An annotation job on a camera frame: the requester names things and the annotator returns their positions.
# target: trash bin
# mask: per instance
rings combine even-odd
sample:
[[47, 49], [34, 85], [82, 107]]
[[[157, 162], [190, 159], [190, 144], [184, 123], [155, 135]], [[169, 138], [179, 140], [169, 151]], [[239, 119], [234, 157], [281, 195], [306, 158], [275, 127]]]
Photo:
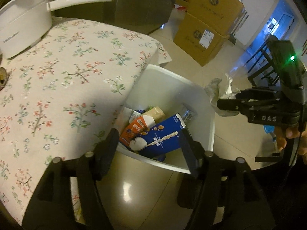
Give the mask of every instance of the trash bin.
[[[178, 113], [182, 105], [196, 113], [187, 125], [191, 136], [205, 150], [213, 150], [215, 111], [202, 87], [162, 67], [148, 65], [137, 80], [125, 102], [125, 107], [141, 110], [159, 106], [166, 117]], [[165, 161], [158, 162], [127, 150], [121, 143], [117, 151], [126, 156], [161, 168], [190, 173], [181, 149], [166, 154]]]

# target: pot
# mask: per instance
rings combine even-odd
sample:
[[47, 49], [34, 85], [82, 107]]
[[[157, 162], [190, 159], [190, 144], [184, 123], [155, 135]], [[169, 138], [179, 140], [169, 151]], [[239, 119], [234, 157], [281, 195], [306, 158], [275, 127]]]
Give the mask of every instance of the pot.
[[52, 27], [51, 11], [112, 0], [11, 0], [0, 9], [0, 52], [8, 59], [34, 46]]

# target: crumpled tissue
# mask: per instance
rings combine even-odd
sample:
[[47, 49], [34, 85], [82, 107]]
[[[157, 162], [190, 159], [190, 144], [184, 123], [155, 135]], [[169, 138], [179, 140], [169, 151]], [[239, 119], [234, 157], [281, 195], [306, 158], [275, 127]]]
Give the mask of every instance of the crumpled tissue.
[[240, 92], [238, 88], [232, 90], [231, 87], [232, 77], [225, 73], [225, 78], [215, 78], [204, 88], [209, 97], [211, 106], [215, 112], [222, 117], [236, 116], [240, 112], [220, 110], [216, 103], [220, 98], [235, 99], [236, 94]]

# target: blue snack box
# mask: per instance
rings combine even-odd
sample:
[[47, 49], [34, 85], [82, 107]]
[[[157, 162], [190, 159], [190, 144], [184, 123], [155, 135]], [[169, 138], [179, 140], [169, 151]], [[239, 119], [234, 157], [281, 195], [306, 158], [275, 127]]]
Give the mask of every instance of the blue snack box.
[[157, 124], [146, 135], [139, 134], [147, 142], [147, 146], [139, 154], [148, 158], [157, 157], [179, 149], [179, 131], [185, 128], [185, 123], [179, 114], [175, 114]]

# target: tablecloth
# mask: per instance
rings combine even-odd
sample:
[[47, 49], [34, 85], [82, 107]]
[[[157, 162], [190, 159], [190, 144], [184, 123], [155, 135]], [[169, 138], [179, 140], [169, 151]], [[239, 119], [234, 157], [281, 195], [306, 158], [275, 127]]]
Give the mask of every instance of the tablecloth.
[[[53, 20], [37, 45], [1, 64], [10, 77], [0, 91], [0, 199], [19, 223], [50, 161], [93, 150], [146, 65], [171, 60], [147, 35]], [[76, 186], [72, 193], [77, 211]]]

